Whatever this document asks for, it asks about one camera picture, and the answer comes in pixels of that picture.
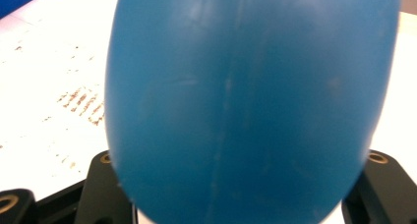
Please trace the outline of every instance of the white surface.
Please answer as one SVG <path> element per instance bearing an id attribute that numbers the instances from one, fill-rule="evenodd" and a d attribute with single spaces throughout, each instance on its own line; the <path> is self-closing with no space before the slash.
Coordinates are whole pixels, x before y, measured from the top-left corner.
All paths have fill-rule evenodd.
<path id="1" fill-rule="evenodd" d="M 93 156 L 107 149 L 100 117 L 115 4 L 34 0 L 0 20 L 0 191 L 26 188 L 37 199 L 49 196 L 83 179 Z M 401 14 L 387 100 L 372 141 L 414 182 L 416 21 Z M 324 223 L 342 222 L 338 207 Z"/>

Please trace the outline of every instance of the blue cylinder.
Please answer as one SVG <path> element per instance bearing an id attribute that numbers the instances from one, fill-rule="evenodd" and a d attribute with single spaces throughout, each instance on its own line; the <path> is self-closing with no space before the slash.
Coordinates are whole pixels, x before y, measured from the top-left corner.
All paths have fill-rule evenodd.
<path id="1" fill-rule="evenodd" d="M 387 89 L 399 0 L 119 0 L 105 122 L 157 223 L 317 223 Z"/>

